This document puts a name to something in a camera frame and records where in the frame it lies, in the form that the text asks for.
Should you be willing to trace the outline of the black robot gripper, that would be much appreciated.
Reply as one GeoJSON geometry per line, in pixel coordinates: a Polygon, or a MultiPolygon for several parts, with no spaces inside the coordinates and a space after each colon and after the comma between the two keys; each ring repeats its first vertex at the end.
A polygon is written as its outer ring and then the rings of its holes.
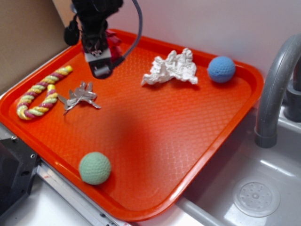
{"type": "MultiPolygon", "coordinates": [[[[71,8],[75,15],[64,30],[65,43],[73,46],[81,40],[85,53],[99,57],[109,48],[107,18],[117,13],[122,5],[122,0],[73,0],[71,8]]],[[[96,79],[110,77],[112,70],[109,66],[110,58],[89,62],[91,73],[96,79]]]]}

